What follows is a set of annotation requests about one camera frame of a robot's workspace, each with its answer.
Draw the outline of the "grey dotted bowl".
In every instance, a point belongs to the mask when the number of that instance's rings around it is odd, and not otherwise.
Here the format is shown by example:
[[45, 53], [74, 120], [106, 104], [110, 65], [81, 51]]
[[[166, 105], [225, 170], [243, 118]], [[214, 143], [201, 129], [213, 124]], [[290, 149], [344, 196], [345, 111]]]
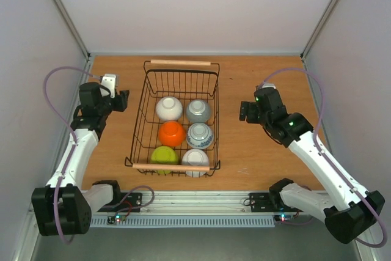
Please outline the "grey dotted bowl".
[[211, 118], [209, 104], [201, 99], [190, 101], [186, 107], [186, 117], [191, 123], [206, 123]]

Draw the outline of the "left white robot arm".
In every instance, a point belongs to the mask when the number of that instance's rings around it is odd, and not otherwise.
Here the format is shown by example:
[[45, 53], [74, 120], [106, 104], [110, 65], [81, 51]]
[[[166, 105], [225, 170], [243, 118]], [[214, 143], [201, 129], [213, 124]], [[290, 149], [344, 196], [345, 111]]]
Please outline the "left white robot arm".
[[80, 85], [79, 105], [73, 114], [64, 155], [47, 184], [35, 188], [31, 196], [41, 235], [85, 234], [93, 213], [103, 207], [116, 211], [122, 206], [118, 181], [97, 181], [86, 192], [81, 191], [81, 184], [108, 116], [125, 111], [129, 95], [128, 90], [117, 91], [96, 82]]

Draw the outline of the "small white bowl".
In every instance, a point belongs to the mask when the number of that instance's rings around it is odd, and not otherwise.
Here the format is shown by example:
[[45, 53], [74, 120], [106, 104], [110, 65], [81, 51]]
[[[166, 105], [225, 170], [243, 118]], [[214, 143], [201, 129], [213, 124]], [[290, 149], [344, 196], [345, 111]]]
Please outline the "small white bowl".
[[[182, 157], [182, 165], [186, 166], [210, 166], [210, 161], [207, 154], [200, 149], [191, 149], [188, 150]], [[189, 177], [201, 177], [206, 174], [205, 171], [186, 171], [185, 172]]]

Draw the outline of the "white bowl orange outside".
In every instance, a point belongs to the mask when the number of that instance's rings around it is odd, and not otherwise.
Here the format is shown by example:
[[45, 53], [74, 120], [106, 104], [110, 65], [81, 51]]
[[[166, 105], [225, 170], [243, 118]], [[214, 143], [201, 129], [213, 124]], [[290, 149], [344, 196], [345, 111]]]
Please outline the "white bowl orange outside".
[[177, 121], [164, 122], [158, 131], [158, 139], [162, 145], [178, 147], [185, 140], [186, 131]]

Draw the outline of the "blue floral white bowl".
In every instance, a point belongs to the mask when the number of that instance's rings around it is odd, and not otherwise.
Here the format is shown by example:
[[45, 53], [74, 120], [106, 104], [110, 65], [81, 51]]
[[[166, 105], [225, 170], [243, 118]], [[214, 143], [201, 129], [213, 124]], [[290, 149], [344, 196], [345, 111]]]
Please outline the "blue floral white bowl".
[[193, 149], [207, 149], [214, 139], [212, 129], [205, 123], [192, 124], [186, 133], [186, 142]]

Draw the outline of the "white ribbed bowl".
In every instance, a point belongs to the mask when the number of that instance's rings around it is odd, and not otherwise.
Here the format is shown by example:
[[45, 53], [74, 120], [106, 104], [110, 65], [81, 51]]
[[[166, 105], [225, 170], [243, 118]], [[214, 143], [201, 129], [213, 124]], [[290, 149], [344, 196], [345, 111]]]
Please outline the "white ribbed bowl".
[[183, 105], [179, 99], [166, 96], [159, 100], [156, 104], [156, 115], [163, 122], [178, 120], [183, 113]]

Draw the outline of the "green plastic bowl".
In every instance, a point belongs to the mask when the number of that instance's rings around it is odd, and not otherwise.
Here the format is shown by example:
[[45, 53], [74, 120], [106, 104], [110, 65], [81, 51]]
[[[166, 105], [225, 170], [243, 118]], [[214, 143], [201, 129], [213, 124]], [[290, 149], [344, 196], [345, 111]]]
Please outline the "green plastic bowl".
[[150, 163], [163, 165], [177, 165], [179, 164], [179, 156], [174, 149], [168, 146], [160, 146], [152, 152]]

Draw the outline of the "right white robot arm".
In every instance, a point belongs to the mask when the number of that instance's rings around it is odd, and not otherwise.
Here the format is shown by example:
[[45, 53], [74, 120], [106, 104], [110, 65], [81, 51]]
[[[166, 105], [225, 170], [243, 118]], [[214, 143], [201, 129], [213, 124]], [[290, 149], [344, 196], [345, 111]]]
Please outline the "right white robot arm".
[[276, 143], [295, 154], [318, 179], [322, 196], [283, 178], [269, 187], [269, 201], [282, 211], [292, 207], [318, 219], [339, 242], [348, 244], [377, 222], [385, 199], [369, 191], [344, 170], [300, 113], [288, 113], [275, 87], [254, 92], [254, 101], [242, 101], [239, 120], [261, 125]]

